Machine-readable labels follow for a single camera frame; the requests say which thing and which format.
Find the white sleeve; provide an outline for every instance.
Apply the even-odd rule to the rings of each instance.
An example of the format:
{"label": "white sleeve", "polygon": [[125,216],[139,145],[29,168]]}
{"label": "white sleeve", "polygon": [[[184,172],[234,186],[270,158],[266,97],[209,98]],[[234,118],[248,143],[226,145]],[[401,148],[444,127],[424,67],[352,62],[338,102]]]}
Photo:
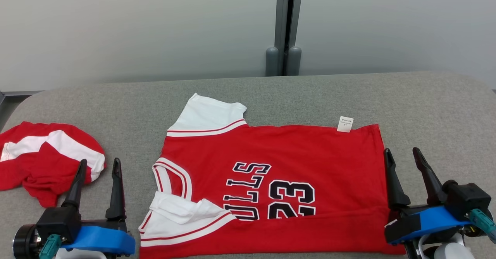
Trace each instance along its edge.
{"label": "white sleeve", "polygon": [[167,136],[190,137],[215,135],[246,124],[243,113],[246,107],[241,103],[225,103],[195,93],[183,112],[168,130]]}

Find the crumpled red and white garment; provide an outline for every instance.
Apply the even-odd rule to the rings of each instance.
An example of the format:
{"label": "crumpled red and white garment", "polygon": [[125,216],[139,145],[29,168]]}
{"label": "crumpled red and white garment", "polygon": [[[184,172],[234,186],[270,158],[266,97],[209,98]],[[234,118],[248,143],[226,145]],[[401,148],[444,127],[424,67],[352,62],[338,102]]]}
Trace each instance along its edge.
{"label": "crumpled red and white garment", "polygon": [[88,161],[85,183],[106,168],[99,143],[69,124],[25,121],[0,134],[0,151],[0,190],[22,185],[43,207],[57,206],[82,159]]}

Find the teal connector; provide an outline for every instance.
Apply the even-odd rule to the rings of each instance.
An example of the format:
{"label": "teal connector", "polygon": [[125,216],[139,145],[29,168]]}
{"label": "teal connector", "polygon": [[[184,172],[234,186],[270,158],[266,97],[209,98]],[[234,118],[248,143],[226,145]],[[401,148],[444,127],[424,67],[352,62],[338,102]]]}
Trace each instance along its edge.
{"label": "teal connector", "polygon": [[483,213],[482,210],[473,209],[470,211],[469,219],[470,222],[484,231],[493,243],[496,243],[496,225],[494,225],[491,218]]}
{"label": "teal connector", "polygon": [[50,235],[40,252],[40,259],[52,259],[62,245],[59,235]]}

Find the basketball jersey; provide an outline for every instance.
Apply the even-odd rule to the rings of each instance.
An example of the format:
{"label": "basketball jersey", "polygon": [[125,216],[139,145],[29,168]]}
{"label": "basketball jersey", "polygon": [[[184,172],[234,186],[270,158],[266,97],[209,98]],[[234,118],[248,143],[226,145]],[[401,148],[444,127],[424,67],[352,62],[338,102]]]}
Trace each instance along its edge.
{"label": "basketball jersey", "polygon": [[140,257],[383,252],[388,201],[378,125],[349,133],[249,126],[246,107],[196,93],[167,131]]}

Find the gray table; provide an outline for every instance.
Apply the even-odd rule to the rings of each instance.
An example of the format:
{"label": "gray table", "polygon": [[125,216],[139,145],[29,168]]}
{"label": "gray table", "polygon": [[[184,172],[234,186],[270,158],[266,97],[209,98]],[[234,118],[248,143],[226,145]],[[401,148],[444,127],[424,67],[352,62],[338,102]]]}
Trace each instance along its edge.
{"label": "gray table", "polygon": [[[424,204],[420,172],[412,147],[419,147],[441,181],[475,182],[496,197],[496,95],[461,75],[414,72],[308,77],[240,78],[154,83],[100,84],[34,95],[12,114],[4,130],[22,121],[74,124],[96,138],[111,165],[122,161],[127,223],[137,227],[151,203],[156,184],[151,171],[166,130],[193,93],[241,102],[250,125],[313,124],[337,126],[340,116],[353,128],[379,123],[392,149],[398,176],[413,204]],[[80,212],[103,218],[110,200],[110,171],[86,186]],[[23,188],[0,192],[0,254],[22,224],[35,223],[43,208]],[[477,259],[494,257],[487,238],[469,238]],[[241,254],[222,258],[386,258],[382,254]]]}

